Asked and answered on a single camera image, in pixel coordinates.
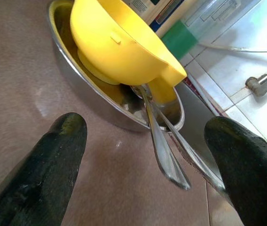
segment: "stainless steel bowl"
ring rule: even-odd
[[[48,6],[48,22],[55,42],[57,65],[77,95],[94,112],[107,121],[132,131],[148,131],[144,102],[129,86],[110,85],[93,76],[80,62],[77,46],[70,31],[71,0],[55,0]],[[180,130],[184,123],[184,110],[175,89],[176,100],[160,105],[169,121]],[[161,129],[167,130],[159,117]]]

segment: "yellow plastic bowl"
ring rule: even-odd
[[[75,0],[70,23],[80,60],[103,81],[141,85],[160,78],[174,87],[187,76],[122,0]]]

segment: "faucet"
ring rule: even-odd
[[[267,73],[258,79],[250,77],[245,84],[257,97],[262,97],[267,93]]]

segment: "brown countertop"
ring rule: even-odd
[[[99,118],[60,74],[47,1],[0,0],[0,183],[66,112],[81,114],[88,140],[62,225],[208,226],[205,181],[179,156],[193,189],[160,173],[150,134]]]

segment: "green tape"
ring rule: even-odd
[[[169,51],[180,60],[198,41],[181,22],[176,22],[162,37],[163,43]]]

